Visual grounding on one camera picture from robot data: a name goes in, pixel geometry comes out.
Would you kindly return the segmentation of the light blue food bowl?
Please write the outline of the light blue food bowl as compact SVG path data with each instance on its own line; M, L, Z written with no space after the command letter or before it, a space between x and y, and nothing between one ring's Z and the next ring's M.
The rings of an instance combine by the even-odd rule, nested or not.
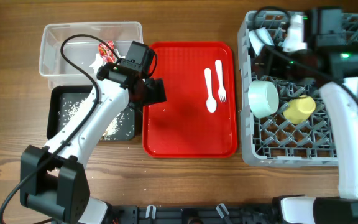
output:
M268 30L264 27L250 31L249 39L256 56L259 55L266 44L271 46L275 45Z

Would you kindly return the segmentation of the mint green bowl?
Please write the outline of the mint green bowl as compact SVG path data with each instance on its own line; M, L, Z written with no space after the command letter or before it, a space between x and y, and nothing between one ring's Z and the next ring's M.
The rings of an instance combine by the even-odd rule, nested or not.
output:
M277 112L278 91L272 82L253 81L249 85L250 110L256 118L264 118Z

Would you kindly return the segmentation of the white rice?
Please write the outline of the white rice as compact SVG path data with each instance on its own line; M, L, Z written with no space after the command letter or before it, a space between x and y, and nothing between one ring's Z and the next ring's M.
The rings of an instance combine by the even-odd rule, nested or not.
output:
M57 132L64 128L67 123L74 117L79 107L84 103L84 98L69 99L64 96L60 99L60 105L58 107L57 116ZM105 140L101 141L128 141L134 137L135 130L135 113L134 110L126 108L119 113L106 131L108 135Z

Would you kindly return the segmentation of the red snack wrapper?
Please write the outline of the red snack wrapper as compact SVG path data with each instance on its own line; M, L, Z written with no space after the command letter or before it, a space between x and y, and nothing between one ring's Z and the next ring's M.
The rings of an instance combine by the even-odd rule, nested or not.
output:
M114 42L109 40L106 42L106 45L100 43L98 45L99 54L102 57L102 60L106 63L115 63L117 58L113 54L113 50L115 49Z

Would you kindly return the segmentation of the yellow plastic cup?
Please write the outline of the yellow plastic cup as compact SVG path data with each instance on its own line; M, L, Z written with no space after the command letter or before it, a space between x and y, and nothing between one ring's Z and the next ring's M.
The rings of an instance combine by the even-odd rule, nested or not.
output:
M306 121L315 109L315 100L310 96L302 95L288 102L288 107L283 112L283 115L292 124L300 124Z

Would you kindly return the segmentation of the white plastic fork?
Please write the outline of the white plastic fork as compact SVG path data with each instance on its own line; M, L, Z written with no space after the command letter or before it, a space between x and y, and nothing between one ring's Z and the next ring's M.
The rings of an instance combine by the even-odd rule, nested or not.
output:
M226 98L226 90L224 88L224 82L223 82L223 64L222 61L220 60L216 60L214 64L215 64L216 74L218 76L218 83L219 83L219 88L218 88L219 100L220 102L224 103L226 102L227 98Z

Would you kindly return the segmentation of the white plastic spoon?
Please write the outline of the white plastic spoon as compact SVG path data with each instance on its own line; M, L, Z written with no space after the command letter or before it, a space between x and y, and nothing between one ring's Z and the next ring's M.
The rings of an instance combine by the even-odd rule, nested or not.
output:
M208 92L208 98L206 100L206 107L210 113L214 113L217 108L217 102L213 97L213 91L212 91L212 74L211 69L206 68L204 70L204 78L206 82L207 92Z

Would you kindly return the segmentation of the white napkin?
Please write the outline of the white napkin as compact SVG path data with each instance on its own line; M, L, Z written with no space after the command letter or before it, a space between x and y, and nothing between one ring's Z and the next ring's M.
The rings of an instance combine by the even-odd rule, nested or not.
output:
M103 55L96 54L95 61L90 65L90 67L94 70L94 74L97 74L100 67L105 65L108 62L115 63L118 58L114 55Z

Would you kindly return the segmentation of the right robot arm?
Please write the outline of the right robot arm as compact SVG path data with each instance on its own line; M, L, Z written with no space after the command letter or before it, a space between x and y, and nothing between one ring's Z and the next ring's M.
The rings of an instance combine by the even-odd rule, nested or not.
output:
M281 15L283 45L264 44L255 65L263 75L315 81L333 131L339 195L278 197L279 217L287 223L358 223L358 41L347 39L338 7Z

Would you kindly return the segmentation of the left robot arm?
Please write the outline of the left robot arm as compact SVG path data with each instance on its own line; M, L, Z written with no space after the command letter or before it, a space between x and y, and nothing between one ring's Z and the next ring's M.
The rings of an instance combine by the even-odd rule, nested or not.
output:
M162 79L151 77L157 55L132 42L125 58L106 63L75 116L43 148L21 156L21 205L62 223L113 223L112 206L90 196L85 168L105 130L129 105L166 100Z

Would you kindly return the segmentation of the grey dishwasher rack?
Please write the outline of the grey dishwasher rack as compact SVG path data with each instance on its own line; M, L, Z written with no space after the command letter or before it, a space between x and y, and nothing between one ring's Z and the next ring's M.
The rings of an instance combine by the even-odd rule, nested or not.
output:
M319 89L312 78L300 82L255 73L255 52L249 32L266 28L275 45L281 46L287 34L283 28L281 9L262 8L247 13L237 34L239 68L242 73L242 158L252 166L336 166L336 147L330 118ZM346 37L358 41L358 14L343 12L342 23ZM278 91L276 113L256 118L250 110L248 91L253 81L272 82ZM316 109L300 124L292 124L283 112L288 102L302 95L312 97Z

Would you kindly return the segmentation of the black waste tray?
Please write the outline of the black waste tray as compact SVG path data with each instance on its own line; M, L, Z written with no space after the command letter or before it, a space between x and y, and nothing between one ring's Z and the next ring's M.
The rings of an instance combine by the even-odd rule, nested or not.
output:
M47 139L53 138L74 117L92 86L58 86L52 90ZM135 136L135 111L126 108L105 130L101 141L129 141Z

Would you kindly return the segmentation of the red serving tray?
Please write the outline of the red serving tray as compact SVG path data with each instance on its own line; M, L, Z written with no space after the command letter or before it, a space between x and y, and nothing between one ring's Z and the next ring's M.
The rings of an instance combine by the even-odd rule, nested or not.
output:
M225 158L237 150L234 60L224 42L155 42L158 56L154 78L161 78L167 100L145 106L142 145L160 158ZM215 61L223 64L226 101L214 113L206 107L205 69L211 70L213 97L219 81Z

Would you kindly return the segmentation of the clear plastic bin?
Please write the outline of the clear plastic bin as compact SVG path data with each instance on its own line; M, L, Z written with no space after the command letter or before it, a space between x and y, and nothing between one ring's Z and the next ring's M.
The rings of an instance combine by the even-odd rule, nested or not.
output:
M114 42L117 53L125 56L131 42L143 43L142 25L140 22L76 22L49 24L45 26L39 57L39 73L48 79L48 86L91 85L91 82L77 69L73 68L61 56L60 48L64 40L77 34L95 36L105 42ZM75 65L96 78L90 65L99 54L99 41L88 37L76 37L69 40L63 53Z

